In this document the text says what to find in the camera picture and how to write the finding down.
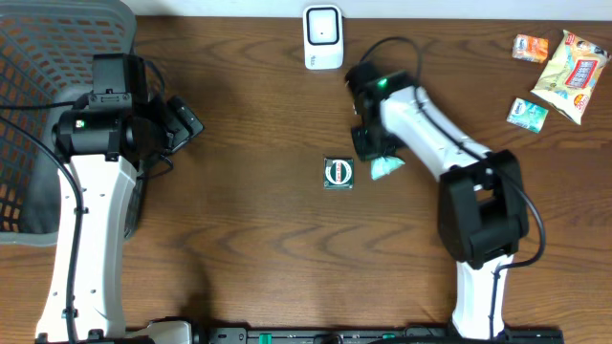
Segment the light teal wipes pack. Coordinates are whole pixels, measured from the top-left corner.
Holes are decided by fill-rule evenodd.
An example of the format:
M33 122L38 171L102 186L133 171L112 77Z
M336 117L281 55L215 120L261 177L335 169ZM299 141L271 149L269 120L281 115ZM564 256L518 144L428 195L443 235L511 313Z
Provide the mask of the light teal wipes pack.
M391 174L393 171L405 165L405 162L397 157L379 157L371 161L370 175L373 181Z

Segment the dark green Zam-Buk box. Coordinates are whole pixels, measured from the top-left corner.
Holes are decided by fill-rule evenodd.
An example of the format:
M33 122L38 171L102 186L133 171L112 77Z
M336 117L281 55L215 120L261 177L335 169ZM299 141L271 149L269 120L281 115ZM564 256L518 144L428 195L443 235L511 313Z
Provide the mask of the dark green Zam-Buk box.
M323 187L325 189L352 189L354 161L348 158L325 158Z

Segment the green white tissue pack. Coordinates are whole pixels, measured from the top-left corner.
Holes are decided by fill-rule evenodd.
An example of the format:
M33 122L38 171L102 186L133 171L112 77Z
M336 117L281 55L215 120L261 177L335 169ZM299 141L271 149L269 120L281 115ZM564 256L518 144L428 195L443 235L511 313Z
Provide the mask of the green white tissue pack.
M522 98L516 98L507 116L507 122L534 133L539 133L549 111Z

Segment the orange tissue pack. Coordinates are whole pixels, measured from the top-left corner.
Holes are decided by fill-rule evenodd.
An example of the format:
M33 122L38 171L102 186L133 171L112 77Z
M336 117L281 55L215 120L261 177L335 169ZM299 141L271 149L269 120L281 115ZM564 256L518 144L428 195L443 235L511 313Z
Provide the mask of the orange tissue pack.
M518 34L513 43L512 58L543 63L548 57L549 41L545 38Z

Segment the yellow antibacterial wipes bag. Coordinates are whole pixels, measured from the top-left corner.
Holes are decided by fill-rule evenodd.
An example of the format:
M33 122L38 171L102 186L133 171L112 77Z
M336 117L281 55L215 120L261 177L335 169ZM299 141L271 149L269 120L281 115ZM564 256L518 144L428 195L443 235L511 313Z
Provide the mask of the yellow antibacterial wipes bag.
M598 80L610 61L611 53L564 30L531 93L581 125Z

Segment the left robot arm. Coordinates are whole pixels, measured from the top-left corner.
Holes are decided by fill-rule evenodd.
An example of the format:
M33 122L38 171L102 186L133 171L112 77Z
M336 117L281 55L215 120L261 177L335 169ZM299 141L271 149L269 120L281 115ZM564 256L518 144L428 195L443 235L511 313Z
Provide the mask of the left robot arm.
M180 97L150 95L149 62L97 54L93 88L52 129L60 222L38 343L197 343L189 320L167 317L128 331L121 303L128 207L148 168L168 161L204 130Z

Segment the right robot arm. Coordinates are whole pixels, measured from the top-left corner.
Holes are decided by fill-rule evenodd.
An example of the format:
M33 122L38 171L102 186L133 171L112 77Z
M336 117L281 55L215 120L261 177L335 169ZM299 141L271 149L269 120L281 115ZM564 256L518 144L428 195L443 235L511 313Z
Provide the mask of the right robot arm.
M437 231L457 267L452 327L465 338L499 338L505 330L503 268L529 232L516 157L472 140L407 72L383 75L360 62L345 82L361 117L352 130L358 157L391 158L406 147L438 183Z

